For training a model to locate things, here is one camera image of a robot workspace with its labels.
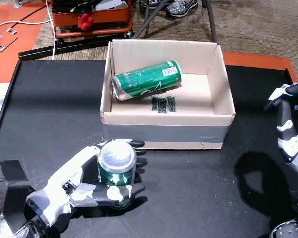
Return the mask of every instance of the black tabletop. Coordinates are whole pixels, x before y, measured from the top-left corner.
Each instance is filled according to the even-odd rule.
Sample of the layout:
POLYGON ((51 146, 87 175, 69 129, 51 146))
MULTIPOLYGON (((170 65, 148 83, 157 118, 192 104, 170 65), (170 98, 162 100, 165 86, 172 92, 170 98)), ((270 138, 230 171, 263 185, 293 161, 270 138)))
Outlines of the black tabletop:
MULTIPOLYGON (((36 189, 102 140, 104 61, 22 62, 0 127, 0 160, 18 159, 36 189)), ((276 112, 263 112, 284 71, 227 66, 236 118, 221 150, 148 151, 132 208, 81 209, 67 238, 258 238, 292 218, 298 178, 277 148, 276 112)))

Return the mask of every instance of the open box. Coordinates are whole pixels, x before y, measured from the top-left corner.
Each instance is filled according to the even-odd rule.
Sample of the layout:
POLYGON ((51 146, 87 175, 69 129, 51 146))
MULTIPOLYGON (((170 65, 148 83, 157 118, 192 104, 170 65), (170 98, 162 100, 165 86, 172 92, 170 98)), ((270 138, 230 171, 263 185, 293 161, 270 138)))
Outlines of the open box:
POLYGON ((168 40, 113 40, 108 45, 100 106, 105 140, 133 139, 147 149, 220 149, 235 117, 220 46, 168 40), (174 96, 176 112, 152 111, 152 96, 118 101, 112 77, 175 60, 181 87, 159 91, 174 96))

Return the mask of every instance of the white cable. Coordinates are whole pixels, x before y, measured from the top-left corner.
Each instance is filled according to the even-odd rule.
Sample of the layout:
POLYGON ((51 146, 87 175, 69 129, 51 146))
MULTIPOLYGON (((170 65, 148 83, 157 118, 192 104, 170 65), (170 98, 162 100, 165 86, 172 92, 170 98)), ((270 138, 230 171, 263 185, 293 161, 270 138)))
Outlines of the white cable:
POLYGON ((48 15, 49 15, 49 19, 50 19, 50 23, 51 23, 51 26, 52 26, 52 30, 53 30, 53 51, 52 51, 52 60, 54 60, 54 53, 55 53, 55 42, 56 42, 56 37, 55 37, 55 29, 54 29, 54 25, 53 25, 53 20, 52 20, 52 17, 51 17, 51 14, 50 14, 50 11, 49 11, 49 7, 48 7, 48 0, 45 1, 46 3, 46 9, 48 11, 48 15))
POLYGON ((50 22, 50 20, 42 21, 42 22, 25 22, 25 21, 6 21, 0 24, 0 27, 10 23, 19 23, 19 24, 26 24, 26 25, 40 25, 50 22))

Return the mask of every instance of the robotic hand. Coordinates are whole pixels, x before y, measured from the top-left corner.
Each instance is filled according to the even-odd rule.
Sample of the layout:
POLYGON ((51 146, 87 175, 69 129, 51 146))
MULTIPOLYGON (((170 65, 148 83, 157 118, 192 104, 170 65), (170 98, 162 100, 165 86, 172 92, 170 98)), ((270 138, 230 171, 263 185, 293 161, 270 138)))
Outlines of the robotic hand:
MULTIPOLYGON (((283 155, 285 162, 298 175, 298 134, 292 121, 292 109, 298 110, 298 83, 293 85, 284 84, 269 97, 264 110, 272 106, 278 106, 277 115, 277 134, 278 147, 283 155)), ((298 221, 290 220, 275 227, 270 238, 281 238, 287 234, 289 238, 298 238, 298 221)))
MULTIPOLYGON (((127 142, 134 148, 144 145, 140 141, 127 142)), ((40 238, 61 214, 71 213, 73 207, 112 206, 145 189, 141 183, 127 186, 83 183, 84 167, 90 162, 97 164, 99 152, 96 146, 85 147, 52 174, 46 187, 39 191, 26 185, 27 179, 18 161, 1 161, 4 178, 0 178, 0 183, 6 181, 6 188, 0 189, 0 238, 40 238), (19 200, 21 205, 12 208, 16 205, 12 199, 19 200)), ((145 150, 135 153, 142 155, 145 150)), ((93 177, 98 180, 97 169, 93 177)))

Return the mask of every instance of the soda can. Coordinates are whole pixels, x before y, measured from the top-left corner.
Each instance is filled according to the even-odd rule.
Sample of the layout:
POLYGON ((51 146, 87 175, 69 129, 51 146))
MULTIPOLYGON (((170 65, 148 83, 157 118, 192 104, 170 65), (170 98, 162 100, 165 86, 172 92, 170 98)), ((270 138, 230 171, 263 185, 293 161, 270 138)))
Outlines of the soda can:
POLYGON ((118 100, 123 101, 181 83, 181 69, 174 60, 116 74, 113 89, 118 100))
MULTIPOLYGON (((135 180, 136 152, 131 145, 122 141, 110 141, 100 150, 98 164, 101 182, 108 186, 132 185, 135 180)), ((124 200, 112 208, 129 207, 133 198, 124 200)))

